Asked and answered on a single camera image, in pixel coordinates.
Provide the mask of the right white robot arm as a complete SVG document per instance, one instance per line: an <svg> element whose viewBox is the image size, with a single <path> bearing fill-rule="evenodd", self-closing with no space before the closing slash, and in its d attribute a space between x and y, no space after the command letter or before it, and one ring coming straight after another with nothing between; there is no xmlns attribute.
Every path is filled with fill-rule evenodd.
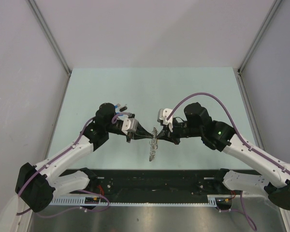
<svg viewBox="0 0 290 232"><path fill-rule="evenodd" d="M267 197L274 205L290 210L290 164L283 162L238 134L234 127L215 121L206 108L199 103L185 107L186 120L179 122L172 110L160 109L158 122L163 126L157 135L175 145L182 138L199 137L205 146L231 155L253 170L257 175L240 174L228 169L220 169L213 182L214 190L224 194L228 190L246 191Z"/></svg>

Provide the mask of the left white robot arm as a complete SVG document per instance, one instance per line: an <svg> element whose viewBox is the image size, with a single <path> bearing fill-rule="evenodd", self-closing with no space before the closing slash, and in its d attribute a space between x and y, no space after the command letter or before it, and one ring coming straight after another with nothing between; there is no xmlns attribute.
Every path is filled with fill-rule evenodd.
<svg viewBox="0 0 290 232"><path fill-rule="evenodd" d="M62 176L62 173L79 159L100 148L111 133L125 136L127 142L153 138L135 119L134 114L117 113L113 104L103 103L69 146L35 165L27 162L21 166L16 194L30 210L38 213L57 196L82 190L86 193L94 192L97 176L88 168L66 176Z"/></svg>

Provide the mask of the metal disc with keyrings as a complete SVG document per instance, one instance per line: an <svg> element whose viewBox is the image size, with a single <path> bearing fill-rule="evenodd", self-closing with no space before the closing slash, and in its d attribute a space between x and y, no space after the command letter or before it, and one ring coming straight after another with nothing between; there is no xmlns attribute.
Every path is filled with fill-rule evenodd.
<svg viewBox="0 0 290 232"><path fill-rule="evenodd" d="M152 130L153 138L150 140L150 152L149 152L149 161L152 162L156 157L156 150L158 149L158 140L157 140L158 130L156 127Z"/></svg>

